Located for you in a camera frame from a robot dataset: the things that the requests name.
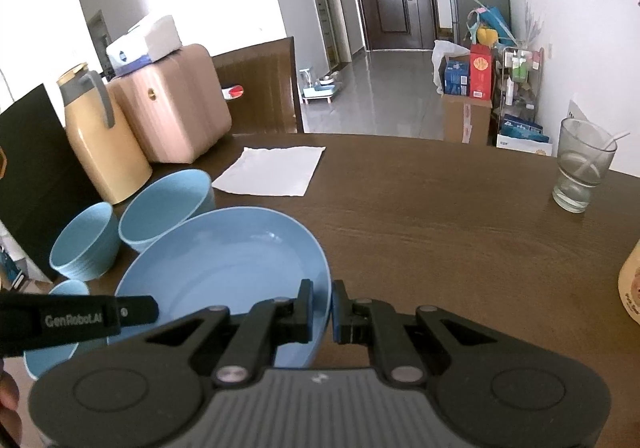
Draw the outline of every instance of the gray handle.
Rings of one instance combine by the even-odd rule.
[[[108,129],[111,129],[116,124],[116,119],[113,115],[111,98],[109,98],[107,88],[102,83],[102,78],[96,71],[89,71],[82,77],[82,81],[84,82],[85,80],[89,80],[98,89],[98,95],[100,95],[100,101],[102,101],[102,107],[104,108],[104,124]]]

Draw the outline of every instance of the blue box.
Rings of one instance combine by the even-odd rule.
[[[544,129],[542,125],[538,125],[535,121],[527,121],[521,118],[511,116],[510,114],[504,115],[504,123],[505,127],[516,127],[520,129],[524,129],[526,131],[532,131],[538,134],[542,134]]]
[[[449,58],[444,70],[444,92],[454,96],[469,96],[469,62]]]

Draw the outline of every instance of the bottle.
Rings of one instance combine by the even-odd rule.
[[[507,77],[507,93],[504,100],[505,105],[513,105],[514,92],[515,92],[515,83],[510,77]]]
[[[65,72],[58,86],[66,136],[84,171],[106,202],[124,201],[151,177],[151,166],[122,110],[86,63]]]

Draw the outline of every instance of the red box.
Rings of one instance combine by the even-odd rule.
[[[472,98],[491,100],[491,85],[494,78],[491,50],[480,44],[471,46],[470,93]]]

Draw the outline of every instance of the wooden table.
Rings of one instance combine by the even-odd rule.
[[[216,192],[219,207],[260,205],[322,244],[352,298],[402,313],[433,304],[594,368],[612,410],[600,448],[640,446],[640,327],[618,272],[640,238],[640,179],[611,172],[583,215],[551,198],[554,159],[439,141],[349,135],[225,138],[193,165],[216,177],[247,147],[325,146],[304,197]],[[162,165],[154,177],[183,168]],[[90,283],[112,293],[135,253]],[[328,334],[317,366],[367,364]]]

